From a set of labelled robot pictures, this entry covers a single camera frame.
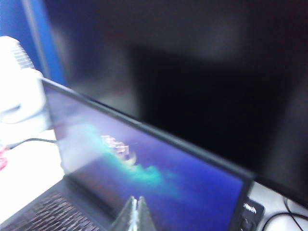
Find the black cable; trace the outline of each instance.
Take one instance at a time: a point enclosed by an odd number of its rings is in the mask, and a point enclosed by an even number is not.
[[[284,203],[285,208],[286,208],[286,209],[288,210],[288,212],[290,213],[290,216],[292,217],[292,219],[293,219],[293,221],[295,222],[295,224],[299,227],[299,229],[300,229],[301,231],[304,231],[304,230],[302,229],[302,227],[300,227],[299,223],[297,222],[297,220],[295,219],[295,217],[293,216],[293,214],[292,214],[292,212],[291,212],[291,210],[290,210],[290,208],[289,208],[289,205],[288,205],[288,198],[283,197],[283,203]]]
[[[26,139],[26,140],[19,142],[19,143],[16,143],[16,144],[9,145],[9,149],[13,149],[13,148],[17,147],[18,145],[20,145],[24,142],[28,142],[28,141],[43,141],[43,142],[49,142],[49,143],[57,143],[57,141],[55,141],[55,140],[47,140],[47,139],[41,139],[41,138],[30,138],[30,139]]]
[[[276,213],[275,215],[271,216],[264,224],[263,228],[261,231],[265,231],[266,227],[271,223],[271,221],[276,218],[276,217],[281,217],[281,216],[291,216],[289,212],[283,212],[283,213]],[[297,217],[297,218],[301,218],[304,219],[306,221],[308,221],[308,217],[302,215],[302,214],[298,214],[298,213],[292,213],[293,217]]]

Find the white desk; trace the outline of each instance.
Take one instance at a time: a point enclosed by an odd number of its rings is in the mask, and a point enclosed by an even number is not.
[[[55,139],[52,130],[38,137]],[[53,143],[30,141],[7,151],[7,167],[0,171],[0,223],[41,195],[63,177],[58,147]],[[265,215],[257,231],[273,214],[286,212],[282,196],[255,183],[250,198],[265,207]],[[308,216],[308,210],[289,201],[291,211]],[[304,230],[308,222],[297,219]],[[297,231],[299,228],[290,217],[275,218],[266,231]]]

